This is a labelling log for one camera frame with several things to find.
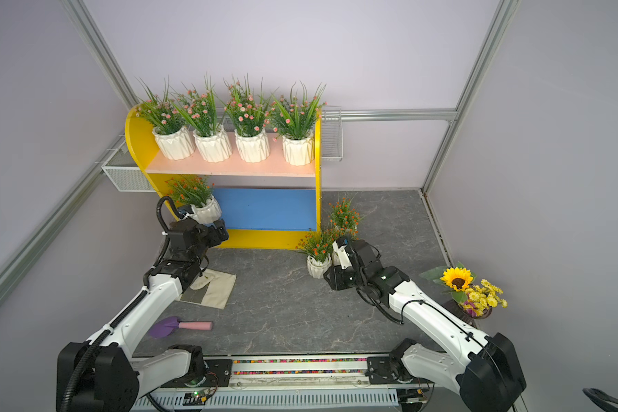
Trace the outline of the pink flower pot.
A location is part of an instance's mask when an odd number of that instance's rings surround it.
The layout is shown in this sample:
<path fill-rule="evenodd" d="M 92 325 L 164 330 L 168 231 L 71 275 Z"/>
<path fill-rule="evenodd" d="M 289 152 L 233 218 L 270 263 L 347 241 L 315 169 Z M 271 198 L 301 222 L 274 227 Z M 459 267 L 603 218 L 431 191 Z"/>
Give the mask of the pink flower pot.
<path fill-rule="evenodd" d="M 192 136 L 202 159 L 208 163 L 229 159 L 233 148 L 222 118 L 217 113 L 216 93 L 210 78 L 205 77 L 203 91 L 197 91 L 194 87 L 187 88 L 185 93 L 175 92 L 175 99 L 177 110 L 192 129 Z"/>
<path fill-rule="evenodd" d="M 137 118 L 152 125 L 154 141 L 166 159 L 180 161 L 189 158 L 195 153 L 196 145 L 176 106 L 175 97 L 169 92 L 168 83 L 165 82 L 162 94 L 156 94 L 144 81 L 139 82 L 146 96 L 139 100 Z"/>
<path fill-rule="evenodd" d="M 262 90 L 255 94 L 248 77 L 244 80 L 232 77 L 225 85 L 229 100 L 224 109 L 234 127 L 240 158 L 247 163 L 265 161 L 271 154 L 266 132 L 271 97 Z"/>
<path fill-rule="evenodd" d="M 322 101 L 326 86 L 319 87 L 310 94 L 307 86 L 300 84 L 295 90 L 293 85 L 288 96 L 272 96 L 271 111 L 268 120 L 283 142 L 283 155 L 286 163 L 294 167 L 310 164 L 315 156 L 315 127 L 320 119 Z"/>

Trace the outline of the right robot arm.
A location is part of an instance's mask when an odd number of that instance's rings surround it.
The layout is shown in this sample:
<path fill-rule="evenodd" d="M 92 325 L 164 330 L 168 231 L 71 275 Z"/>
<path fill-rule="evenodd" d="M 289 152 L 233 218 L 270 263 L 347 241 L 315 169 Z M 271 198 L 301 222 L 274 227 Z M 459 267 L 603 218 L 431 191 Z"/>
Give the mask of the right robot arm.
<path fill-rule="evenodd" d="M 403 271 L 384 266 L 365 240 L 342 236 L 333 243 L 337 265 L 324 273 L 330 288 L 355 289 L 362 300 L 396 324 L 413 324 L 439 352 L 410 339 L 391 353 L 398 379 L 427 379 L 457 393 L 471 411 L 513 411 L 527 388 L 513 343 L 467 324 L 424 293 Z"/>

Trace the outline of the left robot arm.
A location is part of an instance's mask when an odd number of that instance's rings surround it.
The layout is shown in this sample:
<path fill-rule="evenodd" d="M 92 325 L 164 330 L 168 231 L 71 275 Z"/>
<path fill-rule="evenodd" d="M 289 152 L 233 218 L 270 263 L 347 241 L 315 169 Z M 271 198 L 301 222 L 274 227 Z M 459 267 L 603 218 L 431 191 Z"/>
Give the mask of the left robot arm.
<path fill-rule="evenodd" d="M 229 238 L 222 219 L 204 225 L 178 209 L 173 214 L 171 224 L 159 220 L 163 248 L 139 293 L 101 330 L 59 353 L 58 411 L 129 411 L 170 381 L 204 381 L 208 368 L 199 346 L 175 345 L 147 360 L 133 358 L 165 309 L 204 274 L 207 250 Z"/>

